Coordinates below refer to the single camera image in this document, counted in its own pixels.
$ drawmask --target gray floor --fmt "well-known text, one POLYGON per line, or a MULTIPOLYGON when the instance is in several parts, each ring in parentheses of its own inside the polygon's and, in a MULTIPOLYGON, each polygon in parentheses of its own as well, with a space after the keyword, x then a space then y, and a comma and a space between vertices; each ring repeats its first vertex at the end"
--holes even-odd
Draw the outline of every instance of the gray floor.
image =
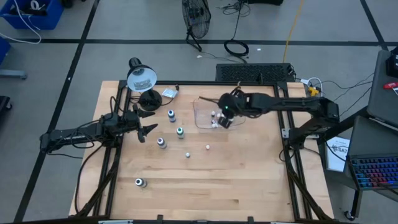
MULTIPOLYGON (((208 0, 213 18, 204 39, 229 39, 235 16, 226 16, 218 6, 229 0, 208 0)), ((94 0, 75 1, 66 9, 55 30, 40 31, 46 39, 79 39, 94 0)), ((101 0, 89 39, 184 39, 185 26, 181 0, 101 0)), ((385 41, 397 42, 396 22, 392 20, 396 0, 367 0, 385 41)), ((285 40, 299 1, 285 0, 281 6, 253 5, 251 15, 241 18, 237 39, 285 40)), ((14 30, 0 19, 0 32, 19 38, 33 38, 28 30, 14 30)), ((305 0, 292 40, 377 41, 359 0, 305 0)), ((250 45, 248 62, 281 62, 284 46, 250 45)), ((0 95, 12 98, 14 108, 0 129, 0 223, 11 222, 39 152, 39 136, 46 132, 67 76, 77 44, 12 44, 0 68, 25 70, 27 80, 0 79, 0 95)), ((374 71, 380 47, 290 46, 287 61, 300 78, 319 77, 342 86, 354 85, 374 71)), ((203 45, 205 52, 227 57, 222 45, 203 45)), ((186 44, 86 44, 81 53, 57 128, 71 128, 89 121, 103 80, 126 77, 127 62, 139 57, 157 71, 159 80, 214 80, 217 63, 186 44)), ((324 84, 325 96, 334 100, 342 93, 331 83, 324 84)), ((343 111, 369 86, 355 88, 337 102, 343 111)), ((366 105, 368 95, 342 118, 366 105)), ((342 134, 349 138, 349 131, 342 134)), ((65 147, 61 152, 82 155, 65 147)), ((48 157, 30 201, 25 220, 66 217, 75 189, 81 161, 48 157)), ((346 221, 353 191, 328 180, 335 217, 346 221)), ((360 223, 394 223, 398 203, 374 192, 363 196, 360 223)))

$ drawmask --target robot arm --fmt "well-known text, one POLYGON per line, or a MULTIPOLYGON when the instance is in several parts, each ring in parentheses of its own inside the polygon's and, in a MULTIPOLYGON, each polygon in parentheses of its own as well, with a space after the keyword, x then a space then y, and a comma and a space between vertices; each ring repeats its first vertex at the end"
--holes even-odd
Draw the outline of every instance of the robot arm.
POLYGON ((103 146, 115 147, 115 144, 117 144, 116 136, 130 131, 137 131, 139 141, 145 142, 144 136, 156 128, 157 124, 142 127, 139 118, 146 118, 153 114, 155 113, 142 111, 138 109, 137 105, 133 105, 133 111, 125 112, 124 116, 112 112, 101 116, 97 122, 85 127, 53 130, 41 135, 40 150, 50 153, 63 146, 93 141, 99 141, 103 146))
POLYGON ((338 105, 326 98, 276 98, 263 93, 244 93, 236 87, 231 93, 225 93, 217 102, 224 117, 218 123, 229 128, 234 116, 258 118, 270 111, 306 111, 312 119, 299 128, 285 131, 284 138, 292 147, 303 148, 304 140, 312 134, 322 134, 340 122, 338 105))

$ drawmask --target lamp base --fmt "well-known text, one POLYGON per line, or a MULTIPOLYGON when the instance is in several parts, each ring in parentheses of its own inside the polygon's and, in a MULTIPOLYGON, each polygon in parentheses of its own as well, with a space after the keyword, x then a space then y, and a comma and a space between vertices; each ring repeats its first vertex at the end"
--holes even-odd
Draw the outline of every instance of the lamp base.
POLYGON ((153 96, 149 91, 145 91, 139 97, 139 104, 143 110, 154 111, 162 105, 162 96, 155 90, 151 90, 153 96))

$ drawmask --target blue bin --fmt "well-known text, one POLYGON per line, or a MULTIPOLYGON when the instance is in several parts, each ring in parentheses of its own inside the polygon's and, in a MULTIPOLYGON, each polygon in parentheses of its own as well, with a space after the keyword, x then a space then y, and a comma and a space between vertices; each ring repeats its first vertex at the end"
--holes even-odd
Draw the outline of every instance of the blue bin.
MULTIPOLYGON (((36 0, 39 5, 45 4, 47 6, 47 16, 31 16, 30 21, 28 20, 29 15, 22 14, 22 18, 25 20, 28 25, 30 25, 33 29, 34 26, 41 30, 52 30, 54 29, 58 21, 61 18, 63 7, 59 0, 36 0)), ((24 6, 30 6, 30 0, 17 0, 19 9, 22 9, 24 6)), ((15 29, 29 29, 19 15, 11 15, 9 11, 12 6, 15 5, 14 0, 7 0, 5 5, 0 11, 0 17, 5 18, 5 20, 10 23, 11 26, 15 29)))
POLYGON ((10 44, 6 40, 0 37, 0 64, 6 57, 8 50, 10 49, 10 44))

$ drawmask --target yellow cable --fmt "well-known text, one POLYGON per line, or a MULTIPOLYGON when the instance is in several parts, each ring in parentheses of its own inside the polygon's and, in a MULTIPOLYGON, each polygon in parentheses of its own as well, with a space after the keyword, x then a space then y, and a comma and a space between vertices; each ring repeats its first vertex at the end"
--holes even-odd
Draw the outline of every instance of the yellow cable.
POLYGON ((296 16, 294 17, 293 26, 292 26, 292 28, 290 29, 290 32, 289 32, 289 37, 288 37, 287 40, 286 40, 286 46, 285 46, 285 52, 284 52, 284 59, 283 59, 282 63, 285 63, 286 52, 287 52, 287 46, 289 45, 290 38, 292 37, 294 27, 296 26, 296 23, 297 23, 297 18, 299 17, 299 15, 300 15, 300 13, 301 13, 301 9, 303 8, 303 4, 304 4, 304 0, 301 0, 300 6, 298 7, 298 10, 297 10, 297 13, 296 13, 296 16))

